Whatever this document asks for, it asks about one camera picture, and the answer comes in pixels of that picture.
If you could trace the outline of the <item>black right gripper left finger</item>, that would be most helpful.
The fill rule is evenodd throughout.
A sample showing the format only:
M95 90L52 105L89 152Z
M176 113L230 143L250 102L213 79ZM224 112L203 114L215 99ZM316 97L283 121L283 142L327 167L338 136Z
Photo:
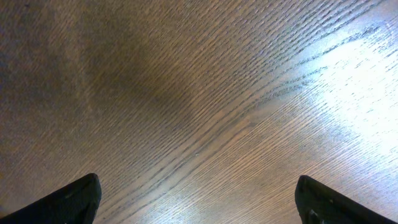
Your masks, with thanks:
M1 218L8 223L92 224L101 201L101 185L90 173L46 197Z

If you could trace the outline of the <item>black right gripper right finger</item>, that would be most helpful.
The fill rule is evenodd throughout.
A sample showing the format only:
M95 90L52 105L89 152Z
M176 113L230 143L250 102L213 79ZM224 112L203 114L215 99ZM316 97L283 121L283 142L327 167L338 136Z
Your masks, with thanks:
M302 223L397 224L307 175L298 179L295 204Z

